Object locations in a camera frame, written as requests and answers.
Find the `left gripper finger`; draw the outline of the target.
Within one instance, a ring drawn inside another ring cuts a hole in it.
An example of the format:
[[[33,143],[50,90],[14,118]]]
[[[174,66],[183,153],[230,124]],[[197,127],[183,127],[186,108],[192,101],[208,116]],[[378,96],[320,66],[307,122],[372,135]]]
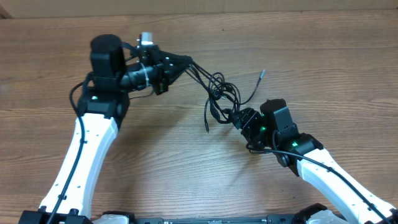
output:
[[[167,70],[169,85],[172,85],[189,66],[189,63],[171,63],[169,65],[169,69]]]
[[[188,55],[176,55],[168,52],[163,52],[165,63],[178,67],[187,67],[193,63],[193,59]]]

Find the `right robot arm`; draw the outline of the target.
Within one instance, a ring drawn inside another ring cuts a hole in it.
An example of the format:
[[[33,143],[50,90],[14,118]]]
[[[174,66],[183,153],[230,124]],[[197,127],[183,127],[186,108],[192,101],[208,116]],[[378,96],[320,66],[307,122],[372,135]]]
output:
[[[259,111],[246,108],[228,119],[253,154],[273,153],[282,167],[314,186],[341,213],[343,223],[397,223],[397,208],[350,176],[324,148],[293,122],[285,100],[267,100]]]

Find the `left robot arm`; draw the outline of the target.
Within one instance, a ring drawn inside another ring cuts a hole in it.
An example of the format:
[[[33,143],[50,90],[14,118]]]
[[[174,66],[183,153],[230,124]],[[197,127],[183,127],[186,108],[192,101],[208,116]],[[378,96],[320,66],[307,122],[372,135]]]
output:
[[[77,85],[79,100],[71,102],[77,119],[70,147],[39,209],[23,211],[20,223],[89,223],[98,176],[129,108],[129,93],[151,87],[163,94],[193,62],[160,50],[148,32],[136,46],[103,34],[90,47],[93,70]]]

